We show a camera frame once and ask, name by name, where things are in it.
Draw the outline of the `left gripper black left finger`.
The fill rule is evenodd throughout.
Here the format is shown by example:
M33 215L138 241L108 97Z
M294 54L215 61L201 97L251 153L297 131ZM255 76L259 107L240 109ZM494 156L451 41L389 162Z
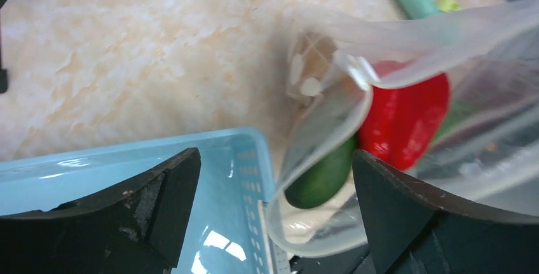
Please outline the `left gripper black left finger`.
M191 147L49 211L2 216L1 272L170 273L200 172L200 152Z

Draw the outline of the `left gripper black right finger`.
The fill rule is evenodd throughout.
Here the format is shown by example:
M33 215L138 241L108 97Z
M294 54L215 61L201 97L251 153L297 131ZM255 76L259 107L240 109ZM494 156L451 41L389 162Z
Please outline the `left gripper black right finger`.
M490 207L358 151L353 178L378 273L537 273L538 218Z

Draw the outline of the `blue perforated plastic basket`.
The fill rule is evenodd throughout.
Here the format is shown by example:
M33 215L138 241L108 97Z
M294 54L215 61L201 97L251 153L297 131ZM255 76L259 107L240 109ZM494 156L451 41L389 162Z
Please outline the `blue perforated plastic basket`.
M266 235L275 192L264 137L234 128L53 154L1 164L1 217L49 211L94 194L195 147L201 172L179 264L170 273L289 273Z

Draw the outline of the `dark green toy avocado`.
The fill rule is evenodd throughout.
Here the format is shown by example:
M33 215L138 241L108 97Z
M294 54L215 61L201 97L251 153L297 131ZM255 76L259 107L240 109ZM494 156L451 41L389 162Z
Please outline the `dark green toy avocado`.
M333 198L350 174L356 147L357 138L350 137L309 168L285 190L288 203L297 209L312 209Z

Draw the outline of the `red toy bell pepper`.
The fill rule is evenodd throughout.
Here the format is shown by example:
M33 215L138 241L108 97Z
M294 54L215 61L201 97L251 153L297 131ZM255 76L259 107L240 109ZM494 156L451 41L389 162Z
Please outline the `red toy bell pepper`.
M446 116L449 79L441 73L403 88L372 89L371 108L357 132L358 148L405 171L425 153Z

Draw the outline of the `clear polka dot zip bag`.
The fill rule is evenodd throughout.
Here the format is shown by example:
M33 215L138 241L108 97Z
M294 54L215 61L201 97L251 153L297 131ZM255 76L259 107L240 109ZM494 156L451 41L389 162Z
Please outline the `clear polka dot zip bag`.
M367 241L355 151L469 200L537 214L538 0L367 22L290 16L286 92L299 111L269 237L320 257Z

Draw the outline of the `yellow green sticky block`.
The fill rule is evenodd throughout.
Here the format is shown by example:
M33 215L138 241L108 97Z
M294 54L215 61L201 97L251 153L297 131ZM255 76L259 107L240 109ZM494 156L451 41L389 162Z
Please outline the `yellow green sticky block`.
M435 5L443 13L462 10L462 5L457 0L435 0Z

